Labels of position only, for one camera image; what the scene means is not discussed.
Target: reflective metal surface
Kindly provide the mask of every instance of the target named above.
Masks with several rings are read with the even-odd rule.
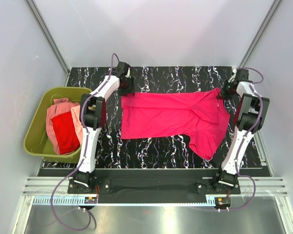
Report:
[[[244,204],[241,197],[232,198],[232,206]],[[59,216],[71,206],[57,206]],[[95,207],[91,210],[97,222],[83,234],[283,234],[284,227],[271,197],[256,197],[252,204],[237,212],[211,212],[207,207]],[[61,217],[74,228],[82,228],[88,222],[88,215],[74,211]],[[70,234],[54,221],[50,206],[34,205],[26,227],[26,234]]]

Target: olive green plastic bin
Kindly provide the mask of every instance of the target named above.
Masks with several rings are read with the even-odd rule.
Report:
[[[47,109],[54,104],[54,99],[69,98],[71,102],[80,103],[82,94],[89,94],[90,92],[90,89],[79,87],[58,87],[46,92],[39,103],[25,136],[23,145],[25,151],[33,156],[43,157],[50,162],[78,162],[81,147],[69,155],[57,155],[53,151],[53,145],[45,130],[45,120]]]

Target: red cloth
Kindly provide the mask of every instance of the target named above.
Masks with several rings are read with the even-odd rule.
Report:
[[[51,119],[57,138],[60,154],[67,154],[80,147],[71,112],[60,114]]]
[[[136,93],[122,97],[122,139],[190,136],[189,147],[212,159],[224,138],[230,115],[220,89],[184,94]]]

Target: white wall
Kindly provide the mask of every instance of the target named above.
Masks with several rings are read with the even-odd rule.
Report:
[[[0,234],[10,234],[28,176],[39,158],[22,148],[43,93],[64,72],[24,0],[0,1]]]
[[[256,87],[271,100],[261,133],[293,206],[293,0],[283,1],[247,66],[266,78]],[[250,77],[260,79],[255,74]]]
[[[237,66],[273,0],[35,0],[68,66]]]

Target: pink cloth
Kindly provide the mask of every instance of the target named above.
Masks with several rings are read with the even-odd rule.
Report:
[[[224,138],[230,115],[220,89],[184,94],[136,93],[122,97],[122,139],[190,136],[189,147],[212,159]]]
[[[75,133],[77,135],[77,138],[79,140],[79,143],[82,144],[83,142],[83,126],[82,123],[79,120],[79,114],[80,114],[80,105],[72,107],[70,109],[73,117],[73,123],[75,127]]]
[[[59,144],[57,141],[57,138],[55,136],[54,130],[53,130],[53,123],[51,119],[55,116],[58,116],[60,114],[70,112],[71,108],[74,106],[79,105],[79,103],[73,103],[69,101],[68,98],[61,98],[61,99],[54,99],[54,105],[50,106],[47,109],[47,117],[46,117],[46,125],[45,129],[47,132],[47,135],[53,144],[53,150],[54,152],[59,155],[60,154],[60,149],[59,149]]]

